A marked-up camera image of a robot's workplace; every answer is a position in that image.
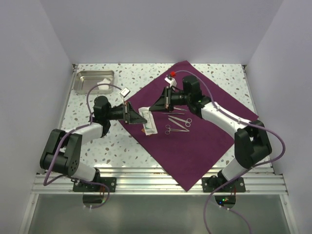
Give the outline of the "metal tweezers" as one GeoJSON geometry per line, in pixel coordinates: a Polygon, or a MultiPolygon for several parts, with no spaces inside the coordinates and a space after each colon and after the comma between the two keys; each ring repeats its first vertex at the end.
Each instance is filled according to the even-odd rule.
{"type": "Polygon", "coordinates": [[[189,131],[186,127],[182,126],[181,124],[179,124],[178,122],[176,122],[172,118],[168,118],[168,120],[171,121],[172,123],[176,124],[177,126],[181,127],[182,129],[189,131]]]}

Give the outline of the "white suture packet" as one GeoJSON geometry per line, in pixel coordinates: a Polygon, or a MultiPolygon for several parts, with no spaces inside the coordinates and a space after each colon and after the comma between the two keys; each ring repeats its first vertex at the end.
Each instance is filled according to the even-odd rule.
{"type": "Polygon", "coordinates": [[[143,124],[145,135],[156,135],[158,131],[153,114],[151,111],[149,111],[149,107],[141,107],[138,109],[138,111],[139,114],[147,121],[147,123],[143,124]]]}

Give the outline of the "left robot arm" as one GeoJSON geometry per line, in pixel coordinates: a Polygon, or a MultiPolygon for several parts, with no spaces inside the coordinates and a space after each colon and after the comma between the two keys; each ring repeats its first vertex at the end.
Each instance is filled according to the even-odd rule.
{"type": "Polygon", "coordinates": [[[89,123],[72,130],[51,131],[40,159],[40,167],[47,171],[44,186],[55,181],[49,179],[51,172],[55,172],[60,174],[57,178],[66,176],[78,179],[84,182],[88,190],[97,191],[101,187],[98,169],[80,162],[81,147],[107,135],[111,120],[124,121],[126,124],[147,123],[147,120],[133,109],[130,102],[125,101],[113,107],[107,97],[97,97],[89,123]]]}

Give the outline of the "white gauze pad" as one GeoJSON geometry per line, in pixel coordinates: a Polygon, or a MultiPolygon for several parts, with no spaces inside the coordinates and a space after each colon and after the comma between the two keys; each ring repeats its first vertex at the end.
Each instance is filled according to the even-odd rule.
{"type": "Polygon", "coordinates": [[[110,84],[102,84],[102,81],[97,83],[99,90],[109,90],[110,84]]]}
{"type": "Polygon", "coordinates": [[[102,84],[111,84],[111,80],[110,80],[110,79],[104,78],[104,79],[102,80],[102,84]]]}

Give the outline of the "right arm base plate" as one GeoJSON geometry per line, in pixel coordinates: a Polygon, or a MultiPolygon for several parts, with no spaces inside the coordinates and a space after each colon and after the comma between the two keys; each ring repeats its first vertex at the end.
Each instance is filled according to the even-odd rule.
{"type": "Polygon", "coordinates": [[[236,179],[234,182],[230,182],[229,184],[221,178],[215,175],[210,177],[202,177],[201,178],[202,191],[204,193],[211,193],[219,186],[221,188],[217,191],[219,193],[244,193],[246,192],[245,182],[242,177],[236,179]]]}

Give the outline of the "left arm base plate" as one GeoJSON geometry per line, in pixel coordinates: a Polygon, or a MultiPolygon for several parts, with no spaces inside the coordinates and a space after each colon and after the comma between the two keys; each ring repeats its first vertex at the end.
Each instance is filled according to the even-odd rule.
{"type": "Polygon", "coordinates": [[[96,181],[79,181],[73,185],[73,192],[76,193],[100,193],[116,191],[117,178],[116,177],[100,177],[96,181]]]}

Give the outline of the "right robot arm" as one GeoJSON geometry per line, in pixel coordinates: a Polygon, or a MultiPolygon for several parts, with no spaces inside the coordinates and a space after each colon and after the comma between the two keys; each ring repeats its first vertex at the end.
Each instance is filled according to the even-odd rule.
{"type": "Polygon", "coordinates": [[[186,76],[182,82],[182,90],[165,87],[149,110],[168,112],[176,105],[186,105],[192,114],[211,122],[234,139],[234,159],[209,179],[210,185],[229,191],[243,173],[271,154],[272,147],[264,124],[260,120],[240,120],[233,113],[222,110],[212,96],[203,95],[196,76],[186,76]]]}

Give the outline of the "hemostat clamp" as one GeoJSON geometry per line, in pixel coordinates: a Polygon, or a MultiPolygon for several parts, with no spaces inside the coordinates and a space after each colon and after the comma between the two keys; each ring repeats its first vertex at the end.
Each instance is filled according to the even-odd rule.
{"type": "Polygon", "coordinates": [[[187,130],[187,129],[174,129],[174,128],[171,128],[170,125],[166,125],[165,128],[166,128],[166,131],[165,131],[166,135],[169,135],[171,132],[189,132],[189,130],[187,130]]]}

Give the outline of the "metal scissors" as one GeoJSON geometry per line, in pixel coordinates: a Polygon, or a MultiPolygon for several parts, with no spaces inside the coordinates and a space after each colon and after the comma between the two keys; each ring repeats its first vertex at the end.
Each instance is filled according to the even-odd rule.
{"type": "Polygon", "coordinates": [[[181,118],[178,118],[178,117],[175,117],[175,116],[169,116],[169,117],[172,118],[172,119],[184,122],[186,127],[190,127],[191,126],[192,119],[190,119],[190,118],[181,119],[181,118]]]}

